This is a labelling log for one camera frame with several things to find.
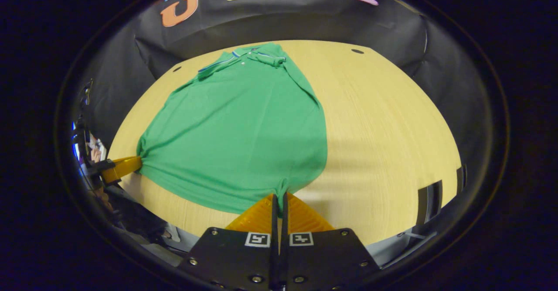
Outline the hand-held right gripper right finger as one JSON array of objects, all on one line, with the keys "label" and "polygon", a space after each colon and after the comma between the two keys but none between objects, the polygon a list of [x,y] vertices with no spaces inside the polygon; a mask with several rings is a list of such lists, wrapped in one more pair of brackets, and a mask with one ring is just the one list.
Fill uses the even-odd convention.
[{"label": "hand-held right gripper right finger", "polygon": [[291,193],[283,198],[283,225],[285,291],[353,291],[380,271],[352,229],[333,227]]}]

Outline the colourful clutter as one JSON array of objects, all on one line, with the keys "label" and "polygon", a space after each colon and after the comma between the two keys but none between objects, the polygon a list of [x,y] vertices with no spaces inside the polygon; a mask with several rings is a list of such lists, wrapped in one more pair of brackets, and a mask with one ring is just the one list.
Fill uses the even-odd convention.
[{"label": "colourful clutter", "polygon": [[80,164],[91,166],[107,159],[108,149],[103,142],[92,134],[86,121],[86,110],[91,103],[92,78],[85,83],[78,94],[78,106],[72,122],[72,145],[74,154]]}]

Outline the black metal frame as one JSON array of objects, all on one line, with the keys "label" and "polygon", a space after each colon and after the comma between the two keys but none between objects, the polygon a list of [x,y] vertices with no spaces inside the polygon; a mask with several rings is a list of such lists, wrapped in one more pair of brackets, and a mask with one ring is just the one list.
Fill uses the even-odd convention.
[{"label": "black metal frame", "polygon": [[416,225],[424,225],[440,213],[442,193],[442,180],[417,191],[418,208]]},{"label": "black metal frame", "polygon": [[466,164],[463,164],[460,168],[456,170],[456,177],[457,177],[456,194],[462,193],[462,191],[466,187],[467,175],[468,175],[468,171],[467,171]]}]

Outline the person's dark clothing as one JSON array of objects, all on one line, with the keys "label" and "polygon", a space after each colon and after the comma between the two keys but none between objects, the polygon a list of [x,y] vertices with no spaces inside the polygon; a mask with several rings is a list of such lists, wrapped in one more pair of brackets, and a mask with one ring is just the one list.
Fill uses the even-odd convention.
[{"label": "person's dark clothing", "polygon": [[157,217],[119,186],[100,188],[95,193],[104,207],[116,214],[117,225],[127,232],[150,244],[166,246],[170,241],[181,243],[176,226]]}]

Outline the black backdrop cloth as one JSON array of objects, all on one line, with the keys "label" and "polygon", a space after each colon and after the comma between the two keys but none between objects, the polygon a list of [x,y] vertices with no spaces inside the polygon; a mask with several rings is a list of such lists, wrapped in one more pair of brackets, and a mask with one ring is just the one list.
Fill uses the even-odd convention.
[{"label": "black backdrop cloth", "polygon": [[452,37],[402,0],[159,0],[132,15],[103,43],[82,80],[82,114],[111,144],[132,106],[181,61],[226,47],[288,39],[371,48],[410,76],[440,110],[453,134],[448,60]]}]

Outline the green T-shirt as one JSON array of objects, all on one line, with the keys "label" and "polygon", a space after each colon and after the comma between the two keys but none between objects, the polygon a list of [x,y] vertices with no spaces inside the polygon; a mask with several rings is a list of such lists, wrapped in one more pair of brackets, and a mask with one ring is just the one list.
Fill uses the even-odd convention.
[{"label": "green T-shirt", "polygon": [[278,43],[224,52],[170,93],[140,136],[139,173],[180,198],[241,214],[318,178],[323,106]]}]

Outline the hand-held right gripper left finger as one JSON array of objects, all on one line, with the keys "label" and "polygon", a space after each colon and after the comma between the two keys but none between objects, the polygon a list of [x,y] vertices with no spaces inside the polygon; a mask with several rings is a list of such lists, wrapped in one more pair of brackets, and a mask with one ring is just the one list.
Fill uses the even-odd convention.
[{"label": "hand-held right gripper left finger", "polygon": [[227,227],[209,227],[178,268],[211,290],[270,291],[277,261],[278,199],[269,194]]}]

